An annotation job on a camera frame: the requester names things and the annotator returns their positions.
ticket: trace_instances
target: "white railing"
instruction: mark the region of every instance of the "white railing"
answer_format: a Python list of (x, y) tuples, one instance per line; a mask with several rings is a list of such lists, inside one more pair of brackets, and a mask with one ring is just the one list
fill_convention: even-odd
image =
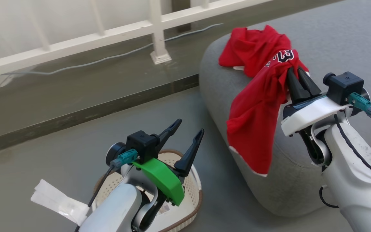
[(23, 7), (27, 12), (29, 21), (35, 28), (35, 32), (41, 42), (41, 48), (0, 58), (0, 75), (149, 34), (153, 35), (154, 43), (154, 51), (151, 53), (151, 58), (155, 64), (163, 63), (171, 60), (171, 57), (165, 49), (164, 29), (195, 22), (271, 0), (219, 0), (212, 3), (210, 3), (209, 0), (202, 0), (201, 6), (164, 15), (161, 13), (160, 0), (149, 0), (149, 20), (123, 25), (109, 30), (104, 29), (96, 0), (90, 1), (98, 32), (96, 34), (85, 35), (56, 44), (49, 44), (42, 27), (38, 24), (38, 20), (36, 19), (31, 6), (24, 1)]

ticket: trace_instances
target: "gray cushion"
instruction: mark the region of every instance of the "gray cushion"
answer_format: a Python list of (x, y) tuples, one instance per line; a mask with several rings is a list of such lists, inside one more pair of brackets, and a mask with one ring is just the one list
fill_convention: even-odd
[[(263, 29), (266, 24), (287, 34), (322, 91), (327, 90), (321, 82), (326, 73), (350, 71), (365, 79), (371, 96), (371, 1), (347, 0), (249, 28)], [(226, 35), (208, 47), (200, 68), (203, 99), (225, 141), (231, 102), (250, 81), (242, 71), (218, 65), (228, 38)], [(371, 119), (360, 113), (350, 123), (371, 145)], [(324, 184), (321, 169), (311, 164), (300, 136), (285, 137), (280, 124), (266, 178), (253, 174), (240, 156), (233, 157), (255, 197), (272, 213), (293, 217), (323, 206), (318, 196)]]

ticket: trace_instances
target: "dark baseboard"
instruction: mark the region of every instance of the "dark baseboard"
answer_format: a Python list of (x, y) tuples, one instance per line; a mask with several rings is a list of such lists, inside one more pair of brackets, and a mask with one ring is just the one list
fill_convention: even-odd
[(198, 86), (198, 74), (0, 135), (0, 150)]

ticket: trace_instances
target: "white basket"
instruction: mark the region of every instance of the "white basket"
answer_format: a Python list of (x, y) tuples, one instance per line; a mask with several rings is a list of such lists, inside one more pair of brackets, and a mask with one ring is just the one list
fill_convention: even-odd
[[(158, 159), (173, 166), (182, 156), (183, 154), (176, 150), (163, 150), (159, 153)], [(106, 178), (92, 204), (93, 211), (103, 203), (121, 180), (122, 176), (118, 173), (112, 173)], [(167, 202), (162, 205), (147, 232), (177, 232), (194, 220), (200, 209), (203, 196), (200, 178), (194, 165), (191, 167), (190, 174), (184, 179), (184, 193), (184, 200), (179, 207), (174, 207)]]

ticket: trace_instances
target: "teal connector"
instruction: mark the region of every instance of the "teal connector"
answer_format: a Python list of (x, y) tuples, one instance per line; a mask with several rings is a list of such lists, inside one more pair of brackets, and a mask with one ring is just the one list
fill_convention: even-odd
[(367, 116), (371, 117), (371, 101), (367, 100), (362, 95), (354, 92), (349, 95), (348, 102), (352, 104), (353, 107), (364, 111)]
[(121, 166), (127, 163), (132, 163), (137, 160), (138, 152), (135, 149), (128, 150), (120, 154), (115, 160), (109, 164), (114, 165), (114, 170), (118, 170)]

